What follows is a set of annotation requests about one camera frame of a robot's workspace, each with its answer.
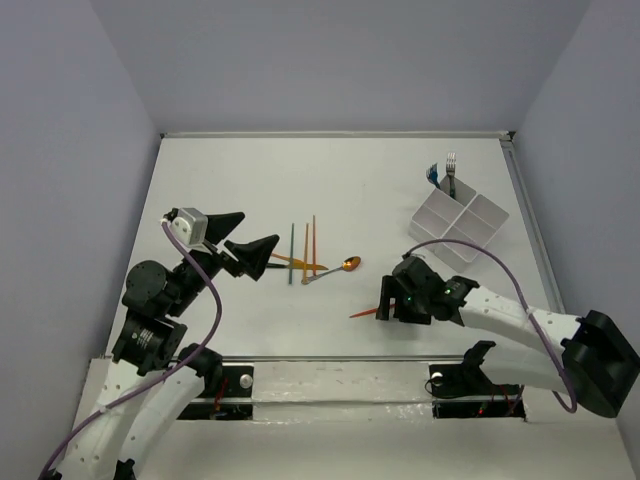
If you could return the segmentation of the orange chopstick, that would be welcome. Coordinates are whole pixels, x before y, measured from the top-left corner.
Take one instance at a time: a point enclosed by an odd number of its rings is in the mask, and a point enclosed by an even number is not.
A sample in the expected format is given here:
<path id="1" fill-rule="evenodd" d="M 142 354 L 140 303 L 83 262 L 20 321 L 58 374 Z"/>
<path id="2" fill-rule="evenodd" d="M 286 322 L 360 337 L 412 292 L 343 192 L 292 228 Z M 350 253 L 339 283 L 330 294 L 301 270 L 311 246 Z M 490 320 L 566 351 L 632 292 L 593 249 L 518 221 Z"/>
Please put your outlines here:
<path id="1" fill-rule="evenodd" d="M 317 274 L 316 260 L 317 260 L 317 240 L 316 240 L 316 215 L 312 216 L 312 272 L 315 276 Z"/>
<path id="2" fill-rule="evenodd" d="M 302 274 L 302 281 L 301 281 L 301 283 L 303 285 L 306 285 L 307 281 L 308 281 L 309 233 L 310 233 L 310 225 L 307 222 L 305 224 L 304 251 L 303 251 L 303 274 Z"/>

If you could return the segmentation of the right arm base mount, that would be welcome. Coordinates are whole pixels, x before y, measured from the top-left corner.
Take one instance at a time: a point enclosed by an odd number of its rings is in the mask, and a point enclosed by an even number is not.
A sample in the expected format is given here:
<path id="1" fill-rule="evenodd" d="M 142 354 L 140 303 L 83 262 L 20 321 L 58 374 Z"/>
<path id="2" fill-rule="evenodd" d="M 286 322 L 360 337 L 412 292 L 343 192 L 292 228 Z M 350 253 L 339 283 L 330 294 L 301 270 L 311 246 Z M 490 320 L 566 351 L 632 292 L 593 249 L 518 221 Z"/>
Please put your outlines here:
<path id="1" fill-rule="evenodd" d="M 481 370 L 494 341 L 477 342 L 460 363 L 429 367 L 424 390 L 433 400 L 436 419 L 526 419 L 523 386 L 495 384 Z"/>

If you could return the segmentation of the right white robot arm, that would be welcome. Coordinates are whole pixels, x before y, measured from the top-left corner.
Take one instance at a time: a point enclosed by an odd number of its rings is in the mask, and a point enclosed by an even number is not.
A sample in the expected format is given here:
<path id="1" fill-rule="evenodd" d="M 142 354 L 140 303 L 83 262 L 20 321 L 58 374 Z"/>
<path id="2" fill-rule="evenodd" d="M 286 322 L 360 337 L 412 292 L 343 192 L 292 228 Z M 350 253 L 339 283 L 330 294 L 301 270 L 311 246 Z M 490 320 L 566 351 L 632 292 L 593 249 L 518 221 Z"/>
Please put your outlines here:
<path id="1" fill-rule="evenodd" d="M 383 276 L 379 320 L 450 322 L 493 334 L 461 362 L 431 371 L 438 397 L 488 393 L 500 385 L 565 394 L 604 418 L 618 416 L 639 376 L 639 356 L 607 315 L 584 316 L 525 307 L 462 276 L 443 279 L 419 257 L 406 256 Z"/>

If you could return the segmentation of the teal chopstick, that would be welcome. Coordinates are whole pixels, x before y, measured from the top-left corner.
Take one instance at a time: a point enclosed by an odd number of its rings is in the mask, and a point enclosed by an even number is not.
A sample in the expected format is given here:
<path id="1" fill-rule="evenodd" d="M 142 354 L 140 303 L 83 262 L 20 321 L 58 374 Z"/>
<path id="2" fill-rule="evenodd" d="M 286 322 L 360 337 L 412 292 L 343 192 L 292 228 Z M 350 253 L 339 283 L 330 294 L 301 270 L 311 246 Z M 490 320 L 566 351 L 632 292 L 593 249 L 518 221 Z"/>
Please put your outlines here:
<path id="1" fill-rule="evenodd" d="M 295 247 L 295 223 L 292 222 L 290 229 L 290 245 L 289 245 L 289 265 L 288 265 L 288 285 L 293 285 L 294 273 L 294 247 Z"/>

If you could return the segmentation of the silver fork teal handle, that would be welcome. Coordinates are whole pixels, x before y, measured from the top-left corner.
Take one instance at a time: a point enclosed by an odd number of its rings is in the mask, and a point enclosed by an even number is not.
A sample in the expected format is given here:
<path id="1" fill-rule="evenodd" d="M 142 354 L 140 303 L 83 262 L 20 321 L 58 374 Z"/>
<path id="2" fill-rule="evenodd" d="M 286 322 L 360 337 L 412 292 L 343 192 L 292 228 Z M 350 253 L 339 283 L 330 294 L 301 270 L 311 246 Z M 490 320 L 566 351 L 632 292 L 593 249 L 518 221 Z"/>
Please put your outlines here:
<path id="1" fill-rule="evenodd" d="M 446 168 L 446 175 L 449 180 L 449 196 L 455 199 L 456 198 L 456 183 L 455 183 L 456 153 L 455 152 L 449 152 L 447 154 L 445 168 Z"/>

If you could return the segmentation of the yellow plastic knife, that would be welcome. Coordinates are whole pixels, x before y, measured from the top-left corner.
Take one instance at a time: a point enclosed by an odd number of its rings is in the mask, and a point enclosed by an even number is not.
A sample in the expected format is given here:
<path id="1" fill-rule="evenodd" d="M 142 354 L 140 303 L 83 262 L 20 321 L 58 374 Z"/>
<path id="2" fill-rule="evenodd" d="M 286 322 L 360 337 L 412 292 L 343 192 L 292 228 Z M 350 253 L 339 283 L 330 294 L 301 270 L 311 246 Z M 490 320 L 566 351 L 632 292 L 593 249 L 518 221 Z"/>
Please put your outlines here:
<path id="1" fill-rule="evenodd" d="M 272 253 L 271 260 L 267 263 L 269 269 L 289 269 L 327 271 L 328 268 L 321 264 L 305 263 L 303 260 Z"/>

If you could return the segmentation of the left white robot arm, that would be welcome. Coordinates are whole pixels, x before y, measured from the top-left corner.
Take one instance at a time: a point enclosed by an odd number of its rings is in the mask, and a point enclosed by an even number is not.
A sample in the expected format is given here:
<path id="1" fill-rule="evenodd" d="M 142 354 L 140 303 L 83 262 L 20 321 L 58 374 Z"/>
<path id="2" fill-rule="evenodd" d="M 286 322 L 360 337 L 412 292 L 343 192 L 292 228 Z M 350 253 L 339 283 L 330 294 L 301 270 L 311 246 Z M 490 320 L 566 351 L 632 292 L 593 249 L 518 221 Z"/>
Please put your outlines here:
<path id="1" fill-rule="evenodd" d="M 223 358 L 207 345 L 222 312 L 215 312 L 205 338 L 181 344 L 178 322 L 203 290 L 222 304 L 213 284 L 226 271 L 259 280 L 279 242 L 270 235 L 245 244 L 229 241 L 242 212 L 205 215 L 174 208 L 161 227 L 181 262 L 173 269 L 146 260 L 127 274 L 126 309 L 111 351 L 106 377 L 90 415 L 54 450 L 42 479 L 137 479 L 160 438 L 197 396 L 220 395 L 226 387 Z"/>

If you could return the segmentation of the orange plastic spoon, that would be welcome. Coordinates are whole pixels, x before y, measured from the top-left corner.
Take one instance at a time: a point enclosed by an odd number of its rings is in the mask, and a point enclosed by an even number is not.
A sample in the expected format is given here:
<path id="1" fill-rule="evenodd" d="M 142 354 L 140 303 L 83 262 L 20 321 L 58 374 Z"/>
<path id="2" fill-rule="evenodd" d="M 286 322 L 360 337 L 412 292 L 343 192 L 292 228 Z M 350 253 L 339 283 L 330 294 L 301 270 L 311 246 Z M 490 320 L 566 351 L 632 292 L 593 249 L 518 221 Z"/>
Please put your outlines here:
<path id="1" fill-rule="evenodd" d="M 391 313 L 395 310 L 395 306 L 396 306 L 396 303 L 395 303 L 395 302 L 392 302 L 392 303 L 389 305 L 389 312 L 390 312 L 390 315 L 391 315 Z M 378 308 L 378 307 L 376 307 L 376 308 L 371 308 L 371 309 L 367 309 L 367 310 L 363 310 L 363 311 L 356 312 L 356 313 L 353 313 L 353 314 L 349 315 L 349 317 L 348 317 L 348 318 L 350 318 L 350 319 L 354 319 L 354 318 L 361 318 L 361 317 L 365 317 L 365 316 L 369 316 L 369 315 L 374 315 L 374 314 L 375 314 L 375 315 L 378 315 L 378 310 L 379 310 L 379 308 Z"/>

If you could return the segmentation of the blue plastic fork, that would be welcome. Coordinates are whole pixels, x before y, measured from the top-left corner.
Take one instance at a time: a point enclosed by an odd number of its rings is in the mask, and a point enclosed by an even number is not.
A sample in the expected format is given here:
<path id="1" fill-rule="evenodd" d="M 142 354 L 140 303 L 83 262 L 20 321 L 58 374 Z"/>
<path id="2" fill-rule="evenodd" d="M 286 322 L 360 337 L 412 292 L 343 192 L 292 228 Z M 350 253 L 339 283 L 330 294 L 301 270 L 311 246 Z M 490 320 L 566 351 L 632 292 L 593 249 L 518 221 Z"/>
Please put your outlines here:
<path id="1" fill-rule="evenodd" d="M 438 173 L 438 164 L 434 163 L 429 166 L 426 170 L 426 179 L 432 184 L 436 189 L 440 190 L 441 185 L 439 181 L 439 173 Z"/>

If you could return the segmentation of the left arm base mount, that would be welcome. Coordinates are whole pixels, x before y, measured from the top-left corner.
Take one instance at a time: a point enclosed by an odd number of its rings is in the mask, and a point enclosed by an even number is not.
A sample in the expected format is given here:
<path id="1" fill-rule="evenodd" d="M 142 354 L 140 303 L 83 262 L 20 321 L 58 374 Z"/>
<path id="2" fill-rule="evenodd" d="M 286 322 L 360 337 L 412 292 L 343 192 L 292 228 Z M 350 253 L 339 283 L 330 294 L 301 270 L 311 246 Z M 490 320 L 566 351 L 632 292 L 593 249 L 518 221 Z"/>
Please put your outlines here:
<path id="1" fill-rule="evenodd" d="M 253 418 L 254 365 L 224 363 L 212 386 L 192 400 L 179 420 L 245 421 Z"/>

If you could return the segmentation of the white divided utensil container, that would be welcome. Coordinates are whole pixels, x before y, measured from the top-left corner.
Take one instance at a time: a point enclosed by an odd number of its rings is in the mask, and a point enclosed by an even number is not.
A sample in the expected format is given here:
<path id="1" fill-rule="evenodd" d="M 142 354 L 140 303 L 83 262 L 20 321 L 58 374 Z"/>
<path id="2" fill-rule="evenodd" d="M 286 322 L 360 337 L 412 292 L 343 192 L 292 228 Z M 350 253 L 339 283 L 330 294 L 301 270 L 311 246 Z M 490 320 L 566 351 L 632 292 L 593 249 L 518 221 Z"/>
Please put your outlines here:
<path id="1" fill-rule="evenodd" d="M 445 238 L 487 248 L 509 213 L 461 180 L 454 181 L 454 196 L 447 178 L 439 185 L 412 215 L 409 236 L 418 243 Z"/>

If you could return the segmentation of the copper metal spoon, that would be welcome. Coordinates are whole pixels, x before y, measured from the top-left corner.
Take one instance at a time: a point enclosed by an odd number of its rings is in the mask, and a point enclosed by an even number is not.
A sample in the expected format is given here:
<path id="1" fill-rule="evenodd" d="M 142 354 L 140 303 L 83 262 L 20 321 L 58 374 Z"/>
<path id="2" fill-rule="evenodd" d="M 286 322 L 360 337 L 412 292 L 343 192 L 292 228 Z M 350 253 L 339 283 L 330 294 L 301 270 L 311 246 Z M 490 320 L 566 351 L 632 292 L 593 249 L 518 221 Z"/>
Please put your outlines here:
<path id="1" fill-rule="evenodd" d="M 338 272 L 352 272 L 354 270 L 356 270 L 360 264 L 361 264 L 361 257 L 360 256 L 352 256 L 349 257 L 347 259 L 345 259 L 342 264 L 339 267 L 330 269 L 330 270 L 326 270 L 326 271 L 322 271 L 319 274 L 314 274 L 311 276 L 307 276 L 304 277 L 301 280 L 301 284 L 302 285 L 308 285 L 314 281 L 317 281 L 323 277 L 326 277 L 327 275 L 333 274 L 333 273 L 338 273 Z"/>

